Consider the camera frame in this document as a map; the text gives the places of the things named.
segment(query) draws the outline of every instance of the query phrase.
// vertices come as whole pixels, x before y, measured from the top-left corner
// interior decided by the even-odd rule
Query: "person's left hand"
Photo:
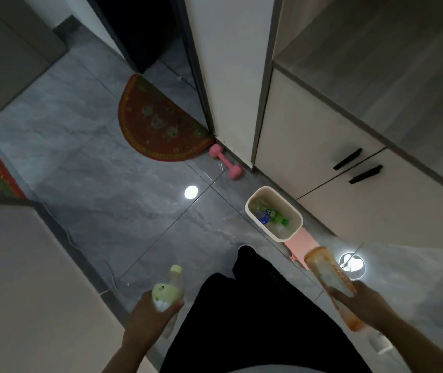
[[[152,291],[145,292],[130,314],[122,345],[143,349],[146,353],[156,343],[170,319],[179,312],[183,305],[182,299],[177,300],[161,313],[156,310],[152,301]]]

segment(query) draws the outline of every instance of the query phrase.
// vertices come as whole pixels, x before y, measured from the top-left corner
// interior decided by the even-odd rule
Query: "countertop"
[[[274,67],[443,185],[443,0],[336,0]]]

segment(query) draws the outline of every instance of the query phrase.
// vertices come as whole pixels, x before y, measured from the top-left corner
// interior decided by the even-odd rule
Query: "white trash bin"
[[[289,220],[289,224],[285,227],[278,226],[274,223],[263,225],[256,216],[249,210],[250,205],[257,199],[262,200],[271,209],[282,213],[285,219]],[[274,241],[285,242],[296,234],[301,226],[303,226],[303,216],[298,212],[281,194],[271,187],[259,188],[246,202],[246,213],[249,217],[268,234]]]

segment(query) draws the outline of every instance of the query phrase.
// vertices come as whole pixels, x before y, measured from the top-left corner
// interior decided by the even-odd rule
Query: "pink dumbbell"
[[[213,158],[219,158],[221,162],[223,162],[228,167],[228,175],[230,175],[231,179],[237,179],[242,175],[242,168],[237,164],[232,164],[229,160],[226,159],[223,154],[223,147],[220,144],[214,144],[209,149],[209,154]]]

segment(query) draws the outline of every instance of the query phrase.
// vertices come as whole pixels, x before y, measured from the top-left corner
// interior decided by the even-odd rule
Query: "white cabinet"
[[[349,182],[379,165],[378,174]],[[443,249],[443,186],[389,149],[299,203],[341,238]]]
[[[383,145],[297,83],[273,71],[256,167],[299,198]],[[338,163],[356,152],[348,164]]]

